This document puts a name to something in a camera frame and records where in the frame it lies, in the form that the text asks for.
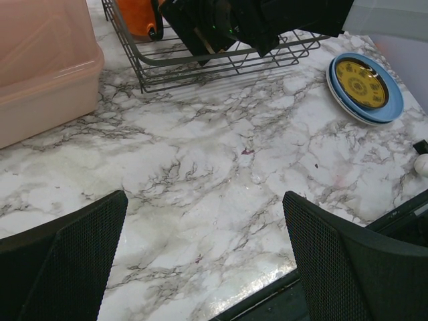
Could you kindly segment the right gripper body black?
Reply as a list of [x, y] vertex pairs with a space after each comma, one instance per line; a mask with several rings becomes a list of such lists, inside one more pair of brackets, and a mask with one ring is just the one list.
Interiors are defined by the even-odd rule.
[[239, 41], [263, 57], [279, 45], [259, 1], [163, 1], [158, 10], [193, 56], [218, 54]]

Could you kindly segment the orange mug black handle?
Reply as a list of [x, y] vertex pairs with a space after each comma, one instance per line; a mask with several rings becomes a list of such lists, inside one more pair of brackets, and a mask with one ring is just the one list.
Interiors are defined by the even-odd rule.
[[163, 39], [163, 17], [159, 11], [163, 1], [119, 0], [116, 3], [134, 39], [138, 41], [160, 41]]

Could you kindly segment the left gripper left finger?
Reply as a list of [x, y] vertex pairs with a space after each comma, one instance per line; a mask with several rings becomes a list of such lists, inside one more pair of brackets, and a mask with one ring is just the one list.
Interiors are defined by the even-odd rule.
[[1, 319], [96, 320], [127, 206], [117, 190], [1, 239]]

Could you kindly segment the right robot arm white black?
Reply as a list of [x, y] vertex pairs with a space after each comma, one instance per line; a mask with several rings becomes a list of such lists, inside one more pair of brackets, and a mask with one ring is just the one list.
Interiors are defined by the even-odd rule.
[[295, 29], [427, 41], [427, 0], [186, 0], [163, 1], [158, 10], [194, 56], [239, 41], [263, 57]]

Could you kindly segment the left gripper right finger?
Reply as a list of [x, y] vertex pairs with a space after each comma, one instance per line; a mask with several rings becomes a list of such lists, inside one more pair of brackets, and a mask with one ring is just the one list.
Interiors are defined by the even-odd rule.
[[282, 203], [311, 320], [427, 319], [427, 247], [356, 225], [292, 191]]

